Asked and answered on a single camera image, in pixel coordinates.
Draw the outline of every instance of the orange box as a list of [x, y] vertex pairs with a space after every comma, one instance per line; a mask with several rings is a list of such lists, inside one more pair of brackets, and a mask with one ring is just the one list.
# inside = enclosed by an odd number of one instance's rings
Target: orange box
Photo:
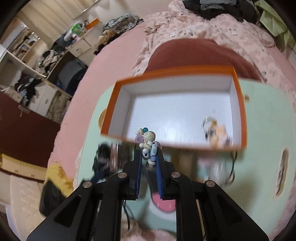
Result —
[[118, 81], [101, 134], [135, 142], [147, 127], [162, 146], [212, 150], [205, 139], [205, 117], [225, 125], [231, 144], [247, 146], [247, 122], [240, 84], [232, 66], [187, 66], [162, 69]]
[[94, 21], [92, 21], [89, 25], [85, 26], [87, 30], [90, 30], [92, 27], [96, 26], [100, 21], [96, 18]]

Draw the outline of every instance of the metal screw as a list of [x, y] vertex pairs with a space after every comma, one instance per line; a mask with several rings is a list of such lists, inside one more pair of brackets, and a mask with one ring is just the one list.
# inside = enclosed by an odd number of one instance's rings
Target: metal screw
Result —
[[84, 187], [84, 188], [89, 188], [89, 187], [91, 187], [91, 185], [92, 185], [92, 184], [91, 184], [90, 181], [86, 181], [86, 182], [83, 183], [83, 187]]
[[172, 177], [177, 178], [180, 176], [181, 176], [181, 174], [179, 172], [172, 172]]
[[127, 176], [127, 174], [125, 172], [118, 173], [119, 178], [125, 178], [126, 176]]
[[210, 188], [212, 188], [212, 187], [215, 186], [215, 183], [214, 183], [213, 181], [211, 181], [211, 180], [207, 181], [206, 184], [207, 184], [207, 186], [210, 187]]

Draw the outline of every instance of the orange object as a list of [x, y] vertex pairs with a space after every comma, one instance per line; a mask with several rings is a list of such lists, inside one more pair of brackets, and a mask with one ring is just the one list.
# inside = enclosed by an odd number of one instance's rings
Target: orange object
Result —
[[[131, 88], [133, 88], [136, 84], [140, 84], [142, 83], [142, 88], [146, 85], [157, 85], [158, 81], [156, 80], [165, 80], [168, 81], [169, 78], [172, 79], [176, 79], [176, 77], [178, 76], [192, 76], [192, 75], [213, 75], [213, 76], [218, 76], [221, 77], [223, 75], [230, 75], [232, 77], [232, 81], [233, 81], [233, 86], [234, 86], [234, 90], [236, 92], [237, 95], [237, 106], [239, 108], [239, 110], [237, 111], [239, 117], [238, 119], [240, 124], [240, 128], [238, 129], [238, 131], [240, 132], [240, 143], [232, 145], [230, 147], [225, 147], [223, 149], [219, 149], [221, 151], [233, 151], [233, 150], [242, 150], [245, 149], [247, 147], [247, 120], [246, 120], [246, 111], [245, 111], [245, 105], [244, 105], [244, 98], [243, 98], [243, 94], [240, 88], [240, 84], [238, 81], [238, 77], [237, 74], [235, 72], [234, 67], [232, 66], [219, 66], [219, 65], [200, 65], [200, 66], [182, 66], [182, 67], [174, 67], [174, 68], [170, 68], [170, 69], [160, 69], [160, 70], [154, 70], [154, 71], [149, 71], [147, 73], [145, 73], [142, 76], [135, 76], [132, 78], [127, 78], [124, 80], [120, 80], [117, 81], [113, 92], [111, 94], [108, 106], [107, 106], [107, 110], [106, 110], [106, 114], [105, 114], [105, 118], [103, 120], [103, 124], [102, 124], [102, 128], [101, 128], [101, 135], [105, 135], [105, 136], [109, 136], [115, 139], [119, 139], [119, 140], [123, 140], [126, 142], [131, 142], [133, 143], [133, 141], [131, 139], [126, 138], [125, 136], [123, 136], [122, 134], [117, 134], [115, 133], [114, 129], [110, 128], [111, 126], [111, 120], [113, 118], [114, 115], [114, 110], [115, 110], [115, 106], [117, 104], [117, 100], [119, 98], [119, 93], [121, 91], [121, 88], [123, 87], [127, 87], [130, 86]], [[198, 150], [211, 150], [213, 149], [212, 147], [206, 147], [203, 145], [182, 145], [182, 143], [180, 144], [172, 144], [169, 142], [162, 142], [162, 146], [167, 146], [167, 147], [174, 147], [174, 148], [184, 148], [184, 149], [198, 149]]]
[[85, 28], [86, 28], [87, 30], [90, 30], [92, 27], [96, 26], [99, 22], [100, 22], [100, 20], [98, 20], [98, 19], [96, 18], [96, 19], [95, 19], [94, 21], [92, 21], [89, 25], [85, 26]]

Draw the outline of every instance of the pile of clothes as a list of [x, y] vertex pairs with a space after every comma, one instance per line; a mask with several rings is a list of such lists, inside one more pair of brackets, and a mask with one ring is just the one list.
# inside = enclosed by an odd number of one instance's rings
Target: pile of clothes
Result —
[[45, 117], [61, 124], [69, 105], [69, 97], [57, 91]]
[[239, 22], [245, 19], [249, 23], [259, 23], [260, 13], [251, 0], [185, 0], [183, 4], [185, 8], [207, 20], [227, 13]]
[[97, 55], [107, 44], [142, 22], [143, 19], [130, 14], [109, 20], [103, 27], [104, 32], [103, 35], [99, 37], [98, 43], [96, 44], [98, 50], [95, 51], [94, 54]]
[[41, 79], [35, 79], [34, 77], [22, 72], [22, 75], [18, 82], [14, 85], [14, 88], [22, 96], [23, 106], [28, 106], [31, 98], [36, 95], [35, 86], [40, 83]]
[[36, 71], [47, 76], [63, 54], [63, 51], [56, 51], [54, 49], [45, 51], [37, 62]]

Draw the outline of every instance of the stuffed toy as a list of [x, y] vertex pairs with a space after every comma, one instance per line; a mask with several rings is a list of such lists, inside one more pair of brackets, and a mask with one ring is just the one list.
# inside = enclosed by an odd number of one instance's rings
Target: stuffed toy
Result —
[[207, 130], [205, 138], [209, 139], [211, 148], [222, 149], [231, 145], [231, 138], [227, 135], [225, 126], [218, 126], [215, 120]]

